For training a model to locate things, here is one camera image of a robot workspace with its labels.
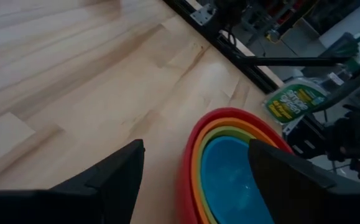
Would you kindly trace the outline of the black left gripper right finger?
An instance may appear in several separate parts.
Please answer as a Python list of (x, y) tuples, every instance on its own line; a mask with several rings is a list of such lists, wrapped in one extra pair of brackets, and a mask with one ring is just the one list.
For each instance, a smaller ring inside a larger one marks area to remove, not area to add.
[(248, 158), (275, 224), (360, 224), (360, 182), (258, 139)]

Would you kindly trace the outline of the green plastic bowl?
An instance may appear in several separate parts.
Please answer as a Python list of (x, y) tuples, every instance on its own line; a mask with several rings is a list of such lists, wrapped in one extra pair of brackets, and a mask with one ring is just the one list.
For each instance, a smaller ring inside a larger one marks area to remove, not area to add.
[(201, 224), (218, 224), (214, 216), (210, 212), (209, 206), (207, 205), (203, 190), (201, 189), (201, 155), (207, 143), (214, 138), (220, 136), (231, 136), (238, 138), (246, 143), (256, 137), (234, 126), (221, 126), (213, 129), (208, 129), (205, 126), (199, 134), (196, 135), (195, 142), (192, 144), (192, 156), (190, 163), (190, 178), (191, 187), (193, 192), (193, 199), (196, 207), (196, 214), (200, 219)]

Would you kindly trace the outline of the blue plastic bowl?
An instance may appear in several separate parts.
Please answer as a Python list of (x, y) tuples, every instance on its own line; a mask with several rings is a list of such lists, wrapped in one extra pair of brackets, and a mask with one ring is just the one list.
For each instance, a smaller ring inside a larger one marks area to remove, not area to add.
[(219, 224), (274, 224), (254, 181), (248, 143), (220, 136), (205, 148), (201, 184)]

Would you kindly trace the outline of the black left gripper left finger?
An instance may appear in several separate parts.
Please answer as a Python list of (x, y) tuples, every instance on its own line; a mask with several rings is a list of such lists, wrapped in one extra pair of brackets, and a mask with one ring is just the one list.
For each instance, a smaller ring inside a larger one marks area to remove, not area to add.
[(0, 224), (129, 224), (144, 153), (135, 139), (50, 189), (0, 190)]

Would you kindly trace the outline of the large red plastic bowl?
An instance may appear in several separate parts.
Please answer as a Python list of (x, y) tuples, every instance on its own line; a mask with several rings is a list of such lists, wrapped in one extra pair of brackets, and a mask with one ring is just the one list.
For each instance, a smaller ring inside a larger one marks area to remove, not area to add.
[[(215, 118), (238, 118), (243, 121), (247, 120), (247, 116), (255, 116), (247, 111), (238, 109), (238, 108), (218, 108), (209, 113), (205, 114), (203, 117), (199, 119), (195, 126), (200, 122), (202, 118), (207, 118), (207, 120), (211, 121)], [(189, 137), (187, 144), (190, 143), (190, 136), (195, 128), (193, 127)], [(193, 193), (190, 187), (190, 155), (191, 152), (187, 149), (187, 144), (184, 148), (184, 152), (182, 155), (182, 160), (178, 168), (178, 174), (176, 179), (176, 209), (177, 209), (177, 217), (179, 219), (180, 224), (198, 224), (198, 220), (195, 213), (195, 203), (193, 201)], [(282, 151), (293, 154), (292, 148), (289, 147), (289, 150), (279, 148)]]

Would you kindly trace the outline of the black aluminium frame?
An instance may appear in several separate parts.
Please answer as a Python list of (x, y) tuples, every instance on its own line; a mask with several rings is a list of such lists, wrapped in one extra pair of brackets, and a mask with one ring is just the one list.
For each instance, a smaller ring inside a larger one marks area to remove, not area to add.
[[(201, 22), (198, 19), (192, 18), (195, 13), (201, 12), (196, 10), (187, 0), (163, 0), (171, 9), (173, 9), (179, 16), (181, 16), (188, 24), (190, 24), (199, 34), (201, 34), (213, 47), (220, 51), (236, 68), (238, 68), (245, 76), (250, 79), (260, 90), (265, 94), (273, 93), (279, 89), (279, 86), (274, 83), (273, 79), (268, 77), (259, 67), (241, 64), (238, 59), (239, 56), (247, 56), (242, 53), (235, 43), (231, 42), (228, 37), (222, 34), (222, 31), (228, 31), (232, 34), (231, 29), (223, 28), (215, 18), (215, 1), (213, 5), (207, 9), (207, 21)], [(324, 128), (323, 125), (318, 124), (318, 121), (308, 115), (301, 119), (296, 125), (296, 130), (299, 131), (305, 128)], [(313, 156), (307, 156), (303, 151), (297, 152), (296, 155), (304, 159), (311, 159)]]

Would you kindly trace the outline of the orange plastic bowl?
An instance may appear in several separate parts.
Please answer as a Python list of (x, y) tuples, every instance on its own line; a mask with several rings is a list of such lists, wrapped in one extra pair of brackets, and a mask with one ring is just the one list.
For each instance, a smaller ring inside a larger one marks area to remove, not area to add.
[(289, 150), (287, 143), (261, 119), (248, 115), (247, 120), (243, 121), (238, 118), (215, 118), (211, 121), (202, 118), (195, 126), (190, 143), (187, 149), (190, 150), (190, 187), (193, 193), (193, 201), (195, 203), (195, 213), (198, 224), (218, 224), (210, 211), (205, 195), (201, 187), (201, 157), (207, 142), (214, 137), (222, 136), (225, 131), (235, 130), (238, 134), (245, 131), (249, 138), (260, 139), (267, 144), (275, 147)]

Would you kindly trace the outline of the green label spray bottle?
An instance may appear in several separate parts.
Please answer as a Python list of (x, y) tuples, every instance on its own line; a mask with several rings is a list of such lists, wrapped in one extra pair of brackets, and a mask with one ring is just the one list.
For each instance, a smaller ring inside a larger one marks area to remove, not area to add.
[(263, 104), (281, 124), (330, 108), (360, 87), (360, 34), (344, 33), (314, 62), (295, 72)]

